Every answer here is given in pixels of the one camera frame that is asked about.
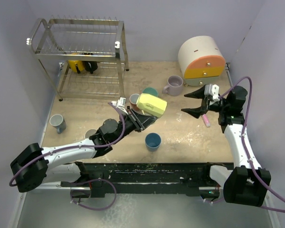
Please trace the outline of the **yellow mug black handle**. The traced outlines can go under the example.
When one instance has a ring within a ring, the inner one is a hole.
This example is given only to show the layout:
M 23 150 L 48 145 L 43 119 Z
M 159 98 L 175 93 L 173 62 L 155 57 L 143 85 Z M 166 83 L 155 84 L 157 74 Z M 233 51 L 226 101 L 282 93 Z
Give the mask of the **yellow mug black handle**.
M 81 60 L 68 60 L 71 70 L 77 74 L 81 74 L 84 70 L 84 64 Z

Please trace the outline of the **lime green mug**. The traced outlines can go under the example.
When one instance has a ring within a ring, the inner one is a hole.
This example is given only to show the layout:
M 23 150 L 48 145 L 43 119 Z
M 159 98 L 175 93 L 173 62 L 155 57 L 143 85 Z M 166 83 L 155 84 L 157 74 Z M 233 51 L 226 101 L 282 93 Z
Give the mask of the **lime green mug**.
M 167 101 L 151 94 L 142 93 L 137 99 L 136 106 L 150 115 L 161 118 L 166 111 Z

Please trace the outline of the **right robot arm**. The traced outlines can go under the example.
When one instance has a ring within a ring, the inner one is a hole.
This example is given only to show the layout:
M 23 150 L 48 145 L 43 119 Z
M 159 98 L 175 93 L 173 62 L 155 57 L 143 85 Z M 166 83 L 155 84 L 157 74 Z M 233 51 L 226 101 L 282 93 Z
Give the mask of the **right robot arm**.
M 258 163 L 249 144 L 242 113 L 247 94 L 245 88 L 235 86 L 226 98 L 220 98 L 218 85 L 204 85 L 185 94 L 188 98 L 201 99 L 201 106 L 183 108 L 182 111 L 194 118 L 208 111 L 218 113 L 218 123 L 231 149 L 234 169 L 230 171 L 222 165 L 213 164 L 202 173 L 202 182 L 207 186 L 218 183 L 223 188 L 227 203 L 261 207 L 267 193 L 261 182 L 269 184 L 271 174 Z

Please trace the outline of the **salmon pink mug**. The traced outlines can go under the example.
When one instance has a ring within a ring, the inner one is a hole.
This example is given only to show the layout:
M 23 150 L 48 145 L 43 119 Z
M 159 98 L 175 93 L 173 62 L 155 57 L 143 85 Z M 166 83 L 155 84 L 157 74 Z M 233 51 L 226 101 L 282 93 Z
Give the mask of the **salmon pink mug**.
M 139 108 L 137 107 L 137 104 L 136 104 L 139 96 L 140 96 L 139 94 L 132 94 L 129 98 L 131 108 L 136 111 L 139 111 Z

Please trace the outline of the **black mug white interior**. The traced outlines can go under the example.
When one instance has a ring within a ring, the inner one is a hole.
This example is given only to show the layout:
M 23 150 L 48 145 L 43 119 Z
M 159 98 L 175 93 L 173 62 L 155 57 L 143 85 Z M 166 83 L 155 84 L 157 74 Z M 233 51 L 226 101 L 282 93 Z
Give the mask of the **black mug white interior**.
M 82 61 L 83 66 L 87 72 L 93 74 L 98 69 L 98 64 L 96 61 Z

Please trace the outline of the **grey speckled mug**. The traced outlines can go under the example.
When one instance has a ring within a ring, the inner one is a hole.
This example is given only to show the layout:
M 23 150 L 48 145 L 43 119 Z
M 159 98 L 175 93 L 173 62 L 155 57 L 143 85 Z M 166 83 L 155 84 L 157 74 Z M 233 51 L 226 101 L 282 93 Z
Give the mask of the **grey speckled mug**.
M 96 129 L 89 129 L 86 133 L 85 133 L 85 139 L 88 139 L 90 136 L 94 135 L 97 132 Z

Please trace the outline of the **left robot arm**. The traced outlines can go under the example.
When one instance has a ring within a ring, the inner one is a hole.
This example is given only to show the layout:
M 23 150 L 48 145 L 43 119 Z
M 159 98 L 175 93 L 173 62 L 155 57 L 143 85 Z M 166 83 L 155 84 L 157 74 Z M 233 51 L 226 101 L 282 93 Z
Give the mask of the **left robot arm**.
M 142 132 L 157 120 L 156 116 L 139 114 L 133 109 L 117 113 L 119 120 L 105 120 L 88 139 L 56 147 L 28 145 L 10 164 L 13 177 L 9 186 L 17 187 L 21 193 L 31 191 L 44 182 L 50 170 L 76 160 L 104 156 L 125 136 L 133 131 Z

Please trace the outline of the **teal cup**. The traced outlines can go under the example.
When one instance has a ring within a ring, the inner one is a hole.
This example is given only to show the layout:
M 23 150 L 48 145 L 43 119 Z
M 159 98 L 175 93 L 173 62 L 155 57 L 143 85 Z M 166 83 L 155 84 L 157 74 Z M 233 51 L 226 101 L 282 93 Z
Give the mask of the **teal cup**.
M 150 94 L 150 95 L 153 95 L 155 97 L 158 97 L 158 95 L 159 95 L 157 90 L 153 87 L 147 87 L 147 88 L 143 89 L 142 93 Z

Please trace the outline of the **blue cup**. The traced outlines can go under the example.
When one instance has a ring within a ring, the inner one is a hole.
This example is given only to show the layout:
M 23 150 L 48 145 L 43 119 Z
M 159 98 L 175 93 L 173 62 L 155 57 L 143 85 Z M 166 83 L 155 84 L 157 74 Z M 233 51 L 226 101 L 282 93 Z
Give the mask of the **blue cup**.
M 157 133 L 149 133 L 145 137 L 145 145 L 148 151 L 154 152 L 158 150 L 162 140 L 161 137 Z

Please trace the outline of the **lilac mug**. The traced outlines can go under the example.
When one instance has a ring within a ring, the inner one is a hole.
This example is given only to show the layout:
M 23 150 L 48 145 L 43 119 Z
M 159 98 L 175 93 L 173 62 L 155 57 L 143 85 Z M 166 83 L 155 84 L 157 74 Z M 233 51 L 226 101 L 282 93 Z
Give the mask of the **lilac mug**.
M 162 89 L 163 94 L 178 96 L 183 89 L 183 79 L 180 76 L 173 75 L 167 80 L 167 85 Z

